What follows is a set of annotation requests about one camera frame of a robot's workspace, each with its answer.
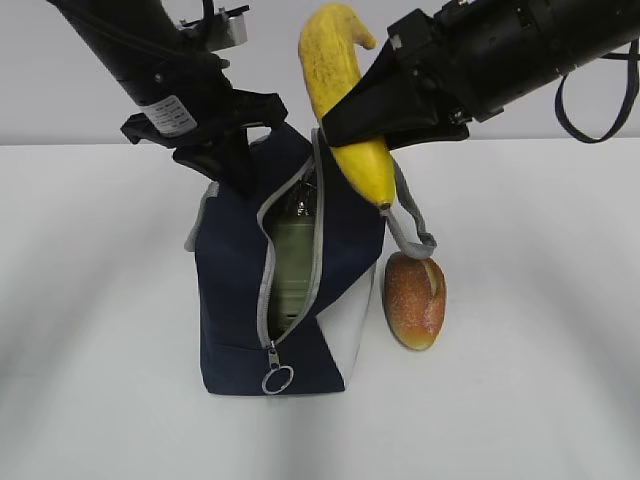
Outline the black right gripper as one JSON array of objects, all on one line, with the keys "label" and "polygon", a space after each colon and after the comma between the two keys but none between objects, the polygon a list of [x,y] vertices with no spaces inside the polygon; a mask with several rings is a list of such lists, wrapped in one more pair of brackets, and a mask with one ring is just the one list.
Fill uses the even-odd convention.
[{"label": "black right gripper", "polygon": [[470,132],[449,120],[451,98],[479,122],[510,102],[508,1],[449,1],[431,16],[415,9],[387,31],[369,70],[321,119],[331,146],[376,137],[390,150],[463,141]]}]

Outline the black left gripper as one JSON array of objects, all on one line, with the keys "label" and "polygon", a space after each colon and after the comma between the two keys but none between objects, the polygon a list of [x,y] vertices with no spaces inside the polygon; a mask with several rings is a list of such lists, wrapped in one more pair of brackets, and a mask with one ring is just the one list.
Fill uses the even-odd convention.
[{"label": "black left gripper", "polygon": [[[243,198],[256,193],[259,174],[247,128],[284,123],[288,111],[278,94],[233,88],[214,54],[156,60],[132,69],[121,85],[139,109],[120,127],[129,142],[179,147],[172,154],[176,163]],[[197,145],[208,141],[214,146]]]}]

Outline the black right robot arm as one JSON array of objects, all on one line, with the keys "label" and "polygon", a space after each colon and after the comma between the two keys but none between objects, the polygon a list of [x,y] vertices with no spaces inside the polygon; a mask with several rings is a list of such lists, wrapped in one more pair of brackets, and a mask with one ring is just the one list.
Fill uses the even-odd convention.
[{"label": "black right robot arm", "polygon": [[390,25],[362,79],[322,118],[329,145],[463,141],[509,103],[639,39],[636,1],[449,1]]}]

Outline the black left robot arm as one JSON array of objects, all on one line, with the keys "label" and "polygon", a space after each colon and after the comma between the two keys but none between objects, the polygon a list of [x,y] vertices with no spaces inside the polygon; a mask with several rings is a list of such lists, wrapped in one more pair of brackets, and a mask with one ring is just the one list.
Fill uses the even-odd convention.
[{"label": "black left robot arm", "polygon": [[159,1],[57,1],[56,9],[137,105],[122,125],[132,144],[172,150],[176,163],[249,197],[257,188],[247,131],[279,128],[276,93],[236,89],[219,51],[247,40],[247,5],[202,4],[201,18],[174,23]]}]

